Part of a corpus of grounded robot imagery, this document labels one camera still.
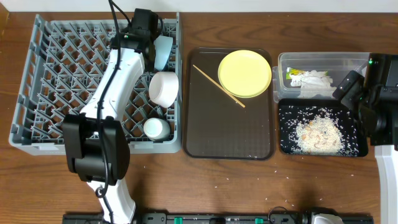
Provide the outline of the wooden chopstick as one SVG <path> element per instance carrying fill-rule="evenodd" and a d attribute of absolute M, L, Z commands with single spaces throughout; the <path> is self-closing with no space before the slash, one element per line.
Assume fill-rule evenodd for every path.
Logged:
<path fill-rule="evenodd" d="M 235 96 L 233 96 L 230 92 L 225 90 L 220 84 L 215 82 L 210 76 L 208 76 L 205 72 L 203 72 L 201 69 L 199 69 L 196 65 L 192 65 L 193 68 L 195 68 L 198 72 L 200 72 L 205 78 L 207 78 L 212 84 L 217 86 L 221 91 L 223 91 L 225 94 L 227 94 L 231 99 L 235 101 L 235 103 L 239 104 L 242 108 L 245 108 L 246 106 L 240 102 Z"/>

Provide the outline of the white tissue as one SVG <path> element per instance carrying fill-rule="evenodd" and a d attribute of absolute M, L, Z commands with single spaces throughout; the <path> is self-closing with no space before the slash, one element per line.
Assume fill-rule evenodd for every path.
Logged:
<path fill-rule="evenodd" d="M 313 98 L 317 95 L 332 97 L 336 90 L 328 71 L 304 71 L 300 75 L 292 75 L 291 78 L 290 85 L 300 88 L 299 98 Z"/>

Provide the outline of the yellow plate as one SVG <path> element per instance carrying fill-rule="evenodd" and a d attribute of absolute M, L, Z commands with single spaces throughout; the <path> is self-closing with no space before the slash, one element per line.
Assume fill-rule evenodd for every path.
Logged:
<path fill-rule="evenodd" d="M 239 98 L 253 98 L 265 92 L 272 78 L 269 62 L 252 50 L 236 50 L 225 56 L 218 67 L 221 86 Z"/>

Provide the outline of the blue bowl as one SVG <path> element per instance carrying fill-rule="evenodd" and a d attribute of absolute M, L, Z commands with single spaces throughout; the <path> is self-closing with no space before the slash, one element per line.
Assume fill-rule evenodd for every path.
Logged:
<path fill-rule="evenodd" d="M 154 68 L 162 71 L 166 66 L 173 46 L 173 38 L 164 35 L 158 36 L 154 41 L 155 45 L 155 61 Z"/>

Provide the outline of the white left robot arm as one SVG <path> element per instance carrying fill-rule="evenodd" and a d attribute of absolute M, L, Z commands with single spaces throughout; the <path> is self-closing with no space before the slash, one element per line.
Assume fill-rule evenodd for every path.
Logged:
<path fill-rule="evenodd" d="M 63 119 L 67 165 L 99 198 L 108 223 L 131 223 L 136 204 L 125 175 L 130 148 L 121 124 L 136 82 L 154 71 L 155 40 L 162 19 L 147 9 L 136 9 L 127 27 L 116 28 L 106 71 L 89 102 L 77 115 Z"/>

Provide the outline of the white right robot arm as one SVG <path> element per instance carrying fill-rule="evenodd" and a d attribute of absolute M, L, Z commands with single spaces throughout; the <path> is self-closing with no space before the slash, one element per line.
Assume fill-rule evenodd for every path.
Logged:
<path fill-rule="evenodd" d="M 365 76 L 352 70 L 333 92 L 374 146 L 381 223 L 397 223 L 397 55 L 370 53 Z"/>

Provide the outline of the white green cup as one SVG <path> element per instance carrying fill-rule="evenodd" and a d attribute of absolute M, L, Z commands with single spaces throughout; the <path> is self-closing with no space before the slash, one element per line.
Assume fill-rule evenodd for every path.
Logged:
<path fill-rule="evenodd" d="M 170 135 L 170 126 L 163 119 L 149 118 L 144 123 L 144 134 L 152 141 L 166 141 Z"/>

